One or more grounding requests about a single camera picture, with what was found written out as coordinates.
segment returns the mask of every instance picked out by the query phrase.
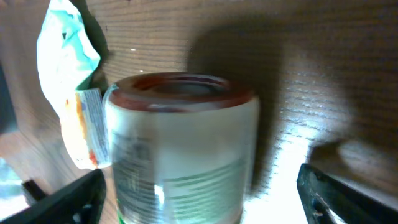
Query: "metal can lid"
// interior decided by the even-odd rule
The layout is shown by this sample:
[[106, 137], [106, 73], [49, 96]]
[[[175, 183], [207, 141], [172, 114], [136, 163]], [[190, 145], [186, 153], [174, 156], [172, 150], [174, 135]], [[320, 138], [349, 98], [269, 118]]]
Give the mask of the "metal can lid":
[[151, 73], [115, 83], [109, 101], [129, 110], [193, 112], [247, 103], [254, 92], [240, 83], [211, 75]]

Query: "wood grain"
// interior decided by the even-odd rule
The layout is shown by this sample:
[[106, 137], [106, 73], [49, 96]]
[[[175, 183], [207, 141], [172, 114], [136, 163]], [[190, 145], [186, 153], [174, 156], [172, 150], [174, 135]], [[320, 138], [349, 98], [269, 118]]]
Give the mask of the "wood grain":
[[[72, 2], [103, 58], [95, 75], [108, 83], [188, 70], [256, 88], [262, 113], [244, 223], [306, 223], [295, 186], [302, 162], [398, 208], [396, 1]], [[35, 44], [48, 3], [0, 1], [0, 60], [20, 128], [0, 136], [0, 152], [51, 193], [86, 171], [68, 157], [40, 90]], [[116, 223], [111, 182], [107, 173], [103, 223]]]

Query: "can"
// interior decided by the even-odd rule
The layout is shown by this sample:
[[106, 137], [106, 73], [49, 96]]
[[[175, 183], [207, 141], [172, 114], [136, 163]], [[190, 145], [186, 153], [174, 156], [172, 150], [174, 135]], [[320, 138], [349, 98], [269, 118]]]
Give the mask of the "can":
[[239, 223], [259, 103], [223, 78], [152, 73], [104, 98], [121, 223]]

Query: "black plastic object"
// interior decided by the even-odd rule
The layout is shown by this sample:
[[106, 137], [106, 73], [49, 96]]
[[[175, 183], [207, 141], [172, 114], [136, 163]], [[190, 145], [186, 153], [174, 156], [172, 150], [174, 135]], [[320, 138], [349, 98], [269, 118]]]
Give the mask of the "black plastic object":
[[104, 174], [97, 169], [2, 223], [98, 223], [105, 195]]
[[28, 205], [30, 206], [37, 203], [39, 200], [44, 199], [47, 196], [33, 180], [23, 183], [22, 186], [23, 186], [24, 196], [26, 198]]
[[398, 223], [398, 212], [359, 193], [309, 164], [302, 164], [297, 188], [309, 224], [335, 223], [330, 210], [347, 224]]

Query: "food package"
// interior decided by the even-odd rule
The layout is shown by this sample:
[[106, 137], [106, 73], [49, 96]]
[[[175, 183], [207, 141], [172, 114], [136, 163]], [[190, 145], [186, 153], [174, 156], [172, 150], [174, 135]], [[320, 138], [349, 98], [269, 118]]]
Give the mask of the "food package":
[[80, 169], [110, 165], [101, 93], [89, 90], [99, 62], [78, 9], [69, 0], [51, 0], [37, 40], [37, 69], [43, 94], [60, 118], [67, 151]]

